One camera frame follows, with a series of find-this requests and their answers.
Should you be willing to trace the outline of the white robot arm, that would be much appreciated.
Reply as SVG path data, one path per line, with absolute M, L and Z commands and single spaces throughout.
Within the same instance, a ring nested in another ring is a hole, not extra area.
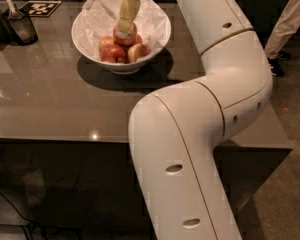
M 135 105 L 134 168 L 157 240 L 242 240 L 213 151 L 268 104 L 270 66 L 235 0 L 177 2 L 205 74 Z

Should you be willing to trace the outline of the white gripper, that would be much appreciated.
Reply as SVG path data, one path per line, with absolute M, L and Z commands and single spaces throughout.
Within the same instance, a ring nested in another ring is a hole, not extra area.
M 119 16 L 116 23 L 116 35 L 125 39 L 140 9 L 140 0 L 121 0 Z

